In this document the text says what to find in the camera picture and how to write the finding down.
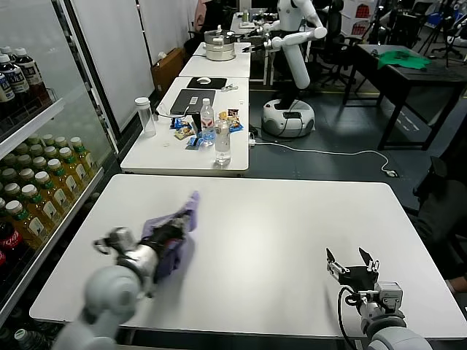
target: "purple cloth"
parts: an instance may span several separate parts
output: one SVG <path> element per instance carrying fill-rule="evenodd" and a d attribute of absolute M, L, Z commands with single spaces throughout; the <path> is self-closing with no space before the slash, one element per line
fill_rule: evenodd
<path fill-rule="evenodd" d="M 176 215 L 186 211 L 190 212 L 190 224 L 187 230 L 188 232 L 195 230 L 198 224 L 198 203 L 199 192 L 195 191 L 179 211 L 164 217 L 156 217 L 155 219 L 147 220 L 144 223 L 142 238 L 151 236 L 154 228 L 159 228 L 172 220 Z M 185 241 L 186 238 L 183 238 L 180 240 L 173 240 L 169 243 L 156 269 L 154 282 L 160 281 L 164 277 L 169 276 L 173 270 L 178 269 L 180 261 L 182 260 L 182 247 Z"/>

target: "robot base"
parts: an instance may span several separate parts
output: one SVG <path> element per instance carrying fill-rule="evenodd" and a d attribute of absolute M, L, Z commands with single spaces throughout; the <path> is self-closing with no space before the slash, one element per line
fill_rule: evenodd
<path fill-rule="evenodd" d="M 272 100 L 263 106 L 262 129 L 272 136 L 295 138 L 316 130 L 313 108 L 303 101 L 295 100 L 292 109 L 277 109 L 281 100 Z"/>

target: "white robot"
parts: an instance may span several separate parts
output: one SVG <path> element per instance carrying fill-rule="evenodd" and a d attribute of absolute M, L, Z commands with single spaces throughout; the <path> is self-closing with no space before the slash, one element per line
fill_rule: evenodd
<path fill-rule="evenodd" d="M 135 314 L 140 298 L 151 295 L 157 271 L 163 273 L 161 267 L 167 265 L 164 257 L 169 242 L 182 241 L 189 222 L 190 213 L 181 212 L 154 228 L 153 234 L 139 243 L 125 228 L 114 229 L 108 238 L 98 241 L 100 251 L 107 254 L 110 248 L 117 251 L 116 265 L 102 268 L 91 276 L 85 288 L 84 309 L 60 332 L 52 350 L 115 350 L 119 324 Z M 406 328 L 404 315 L 399 311 L 402 289 L 395 282 L 377 282 L 377 260 L 373 261 L 361 250 L 366 266 L 345 268 L 331 252 L 327 253 L 331 275 L 340 284 L 352 288 L 352 294 L 345 300 L 356 306 L 361 315 L 362 331 L 371 340 L 368 349 L 431 349 L 424 338 Z"/>
<path fill-rule="evenodd" d="M 314 39 L 322 39 L 328 31 L 321 23 L 312 0 L 279 0 L 277 11 L 279 20 L 265 24 L 257 32 L 267 34 L 280 31 L 285 35 L 268 39 L 261 47 L 272 52 L 282 50 L 297 88 L 306 89 L 310 78 L 300 45 Z M 303 18 L 315 28 L 311 31 L 299 32 Z M 252 47 L 251 50 L 256 51 L 258 48 Z M 273 136 L 289 138 L 304 136 L 314 130 L 314 111 L 310 105 L 300 100 L 292 99 L 286 103 L 273 100 L 264 105 L 261 122 L 263 129 Z"/>

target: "green cloth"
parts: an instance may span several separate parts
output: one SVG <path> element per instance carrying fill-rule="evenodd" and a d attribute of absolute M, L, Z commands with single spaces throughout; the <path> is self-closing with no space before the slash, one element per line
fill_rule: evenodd
<path fill-rule="evenodd" d="M 412 69 L 424 69 L 429 63 L 431 63 L 431 61 L 427 58 L 414 55 L 408 50 L 394 50 L 379 55 L 378 69 L 381 69 L 387 64 L 395 64 Z"/>

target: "computer mouse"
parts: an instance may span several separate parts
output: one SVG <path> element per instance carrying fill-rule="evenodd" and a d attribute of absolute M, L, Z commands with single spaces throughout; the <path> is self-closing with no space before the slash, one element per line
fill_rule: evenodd
<path fill-rule="evenodd" d="M 198 78 L 198 80 L 196 81 L 200 83 L 201 85 L 208 85 L 211 82 L 211 79 L 208 77 L 201 77 L 201 78 Z"/>

